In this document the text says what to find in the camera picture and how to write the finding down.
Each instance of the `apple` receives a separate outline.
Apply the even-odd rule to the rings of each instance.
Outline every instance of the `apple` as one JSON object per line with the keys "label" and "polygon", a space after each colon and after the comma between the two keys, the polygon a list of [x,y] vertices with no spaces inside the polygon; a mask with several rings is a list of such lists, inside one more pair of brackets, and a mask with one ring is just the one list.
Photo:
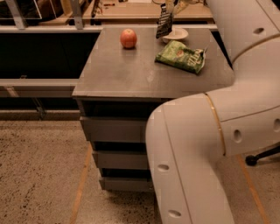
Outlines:
{"label": "apple", "polygon": [[120,41],[124,48],[133,48],[137,43],[137,34],[132,29],[125,29],[121,33]]}

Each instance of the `white robotic arm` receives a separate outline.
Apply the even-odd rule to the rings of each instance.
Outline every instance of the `white robotic arm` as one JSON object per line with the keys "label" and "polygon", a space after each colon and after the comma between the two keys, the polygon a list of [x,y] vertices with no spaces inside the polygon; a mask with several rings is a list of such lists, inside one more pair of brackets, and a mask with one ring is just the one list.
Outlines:
{"label": "white robotic arm", "polygon": [[147,153],[164,224],[235,223],[215,163],[280,142],[280,11],[270,0],[207,3],[235,81],[150,116]]}

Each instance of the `white bowl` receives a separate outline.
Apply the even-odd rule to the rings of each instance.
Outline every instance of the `white bowl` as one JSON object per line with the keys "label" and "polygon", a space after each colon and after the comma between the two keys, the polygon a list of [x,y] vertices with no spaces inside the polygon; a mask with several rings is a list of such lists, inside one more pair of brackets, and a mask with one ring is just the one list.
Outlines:
{"label": "white bowl", "polygon": [[163,41],[166,44],[172,39],[180,41],[186,39],[188,35],[189,33],[185,29],[173,28],[171,33],[163,37]]}

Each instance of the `floor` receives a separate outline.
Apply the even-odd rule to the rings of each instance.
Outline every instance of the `floor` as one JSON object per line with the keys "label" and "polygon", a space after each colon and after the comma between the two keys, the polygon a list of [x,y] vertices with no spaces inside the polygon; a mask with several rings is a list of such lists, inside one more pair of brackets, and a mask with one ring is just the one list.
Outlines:
{"label": "floor", "polygon": [[[280,157],[217,165],[236,224],[280,223]],[[0,223],[160,224],[152,192],[98,184],[77,113],[0,113]]]}

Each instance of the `green chip bag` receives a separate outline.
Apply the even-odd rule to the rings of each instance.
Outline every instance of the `green chip bag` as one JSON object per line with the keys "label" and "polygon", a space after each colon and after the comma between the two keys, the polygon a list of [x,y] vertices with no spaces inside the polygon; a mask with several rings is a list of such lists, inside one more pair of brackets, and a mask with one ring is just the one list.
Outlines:
{"label": "green chip bag", "polygon": [[198,74],[205,64],[205,50],[192,50],[177,40],[171,40],[157,54],[156,61]]}

